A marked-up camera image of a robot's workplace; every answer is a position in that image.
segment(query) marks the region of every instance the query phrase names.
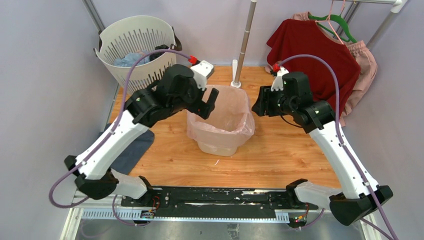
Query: light blue garment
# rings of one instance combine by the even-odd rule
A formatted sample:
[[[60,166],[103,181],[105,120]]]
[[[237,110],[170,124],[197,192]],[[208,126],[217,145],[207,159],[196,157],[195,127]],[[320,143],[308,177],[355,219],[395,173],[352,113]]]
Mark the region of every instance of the light blue garment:
[[[128,53],[124,58],[117,58],[115,62],[113,62],[113,65],[116,67],[131,67],[138,59],[140,59],[142,55],[140,53]],[[137,66],[143,65],[150,62],[149,57],[144,58],[141,60]]]

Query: white pole base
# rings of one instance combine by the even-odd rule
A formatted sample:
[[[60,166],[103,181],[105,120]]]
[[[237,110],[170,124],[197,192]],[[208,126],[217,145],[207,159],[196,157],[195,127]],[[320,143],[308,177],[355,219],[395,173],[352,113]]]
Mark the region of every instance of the white pole base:
[[[232,81],[231,81],[230,86],[239,89],[242,86],[242,82],[240,82],[240,81],[238,81],[238,83],[234,82],[234,79],[236,78],[236,71],[237,71],[238,63],[239,63],[239,61],[237,61],[237,59],[232,60]]]

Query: pink garment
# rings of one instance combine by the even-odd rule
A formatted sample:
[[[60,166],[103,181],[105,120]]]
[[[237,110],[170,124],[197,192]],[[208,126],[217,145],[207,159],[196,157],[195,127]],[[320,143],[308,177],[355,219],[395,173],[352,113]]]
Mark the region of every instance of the pink garment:
[[[291,19],[300,21],[309,21],[309,12],[301,12],[294,14]],[[329,36],[324,29],[321,29],[322,33],[329,39],[336,43],[340,43],[338,40]],[[377,63],[374,59],[373,54],[366,47],[364,41],[357,43],[345,42],[344,43],[349,49],[350,54],[355,58],[356,62],[360,66],[360,74],[356,81],[350,97],[347,99],[346,105],[344,106],[343,112],[341,113],[340,123],[345,126],[344,117],[352,112],[352,109],[358,105],[364,94],[368,91],[371,83],[374,80],[377,72]]]

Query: white plastic basket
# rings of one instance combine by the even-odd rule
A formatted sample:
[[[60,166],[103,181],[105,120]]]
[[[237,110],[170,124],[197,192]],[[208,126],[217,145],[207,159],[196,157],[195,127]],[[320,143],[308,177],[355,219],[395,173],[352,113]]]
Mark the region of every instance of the white plastic basket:
[[[151,52],[162,44],[168,47],[176,44],[173,28],[153,16],[124,18],[108,26],[99,36],[102,46],[100,51],[95,49],[95,53],[121,87],[124,87],[130,67],[114,66],[115,59],[139,50]],[[161,79],[165,69],[175,63],[175,53],[166,52],[151,62],[136,66],[129,79],[128,94],[132,95]]]

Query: gray floor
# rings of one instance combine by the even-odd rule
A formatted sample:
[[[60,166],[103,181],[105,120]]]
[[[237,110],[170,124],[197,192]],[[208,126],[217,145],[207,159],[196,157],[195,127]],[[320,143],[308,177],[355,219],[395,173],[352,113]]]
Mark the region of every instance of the gray floor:
[[[318,214],[309,213],[311,222]],[[92,219],[82,222],[76,240],[364,240],[359,223],[341,225],[331,213],[310,228],[302,231],[288,230],[279,223],[227,223],[154,221],[144,227],[126,226],[117,220]]]

